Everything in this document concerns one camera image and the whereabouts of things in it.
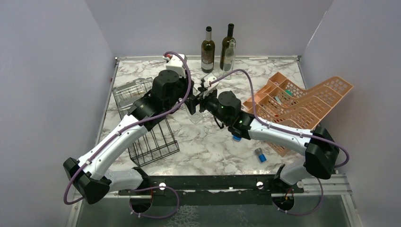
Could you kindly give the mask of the clear glass bottle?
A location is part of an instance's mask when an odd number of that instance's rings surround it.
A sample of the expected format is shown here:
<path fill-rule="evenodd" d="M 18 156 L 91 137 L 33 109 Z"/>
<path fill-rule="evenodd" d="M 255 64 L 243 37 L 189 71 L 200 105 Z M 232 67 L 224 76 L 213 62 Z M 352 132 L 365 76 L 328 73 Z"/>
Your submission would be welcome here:
<path fill-rule="evenodd" d="M 193 90 L 192 94 L 188 96 L 188 98 L 185 100 L 185 108 L 188 114 L 189 120 L 193 124 L 198 124 L 203 121 L 203 115 L 197 108 L 197 99 L 196 96 L 199 94 L 198 91 Z"/>
<path fill-rule="evenodd" d="M 225 58 L 223 63 L 223 75 L 228 74 L 232 71 L 235 61 L 235 40 L 231 39 L 229 41 L 229 46 L 225 51 Z"/>

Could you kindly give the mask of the green bottle silver capsule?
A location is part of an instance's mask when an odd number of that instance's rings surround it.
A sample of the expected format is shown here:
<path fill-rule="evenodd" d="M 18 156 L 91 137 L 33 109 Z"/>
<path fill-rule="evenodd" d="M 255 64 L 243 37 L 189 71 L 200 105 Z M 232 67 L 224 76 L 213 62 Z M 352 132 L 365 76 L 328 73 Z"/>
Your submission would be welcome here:
<path fill-rule="evenodd" d="M 215 43 L 211 38 L 212 27 L 206 27 L 205 39 L 201 43 L 201 70 L 211 73 L 214 69 Z"/>

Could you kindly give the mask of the green bottle black capsule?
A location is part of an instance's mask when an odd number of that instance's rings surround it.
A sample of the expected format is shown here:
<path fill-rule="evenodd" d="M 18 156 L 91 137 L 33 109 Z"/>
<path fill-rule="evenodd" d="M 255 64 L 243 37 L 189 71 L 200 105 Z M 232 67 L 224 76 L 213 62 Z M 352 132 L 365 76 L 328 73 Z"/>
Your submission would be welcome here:
<path fill-rule="evenodd" d="M 223 63 L 224 63 L 224 58 L 225 58 L 225 51 L 226 51 L 227 47 L 229 46 L 229 41 L 231 39 L 235 40 L 235 38 L 233 37 L 234 27 L 235 27 L 235 25 L 233 23 L 228 24 L 227 36 L 222 41 L 222 50 L 221 50 L 221 56 L 220 56 L 220 68 L 222 70 L 223 70 Z"/>

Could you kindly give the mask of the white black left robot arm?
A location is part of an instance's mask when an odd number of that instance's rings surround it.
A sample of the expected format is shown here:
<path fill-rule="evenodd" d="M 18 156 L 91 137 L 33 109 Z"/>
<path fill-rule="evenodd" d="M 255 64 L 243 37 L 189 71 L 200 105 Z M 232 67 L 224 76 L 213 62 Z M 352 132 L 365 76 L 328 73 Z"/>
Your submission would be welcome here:
<path fill-rule="evenodd" d="M 131 110 L 101 142 L 78 159 L 68 158 L 63 167 L 69 178 L 63 202 L 74 187 L 89 204 L 100 201 L 109 192 L 132 189 L 137 194 L 148 190 L 148 180 L 136 170 L 110 171 L 111 164 L 137 139 L 146 135 L 167 115 L 177 111 L 191 95 L 193 80 L 189 69 L 183 74 L 175 70 L 161 71 L 152 88 L 136 100 Z"/>

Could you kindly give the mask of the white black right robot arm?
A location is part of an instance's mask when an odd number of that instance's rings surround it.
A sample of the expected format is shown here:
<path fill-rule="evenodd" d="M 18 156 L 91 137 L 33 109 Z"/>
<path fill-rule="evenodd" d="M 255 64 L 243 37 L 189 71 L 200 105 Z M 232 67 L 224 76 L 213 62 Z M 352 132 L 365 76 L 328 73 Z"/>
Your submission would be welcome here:
<path fill-rule="evenodd" d="M 286 147 L 302 155 L 303 158 L 288 165 L 282 165 L 273 179 L 273 187 L 278 192 L 285 192 L 297 182 L 314 176 L 328 180 L 335 168 L 339 154 L 332 137 L 325 128 L 315 130 L 292 128 L 261 119 L 254 114 L 241 110 L 241 102 L 233 92 L 217 95 L 200 93 L 191 95 L 186 101 L 190 114 L 208 111 L 228 131 L 239 138 L 260 140 Z"/>

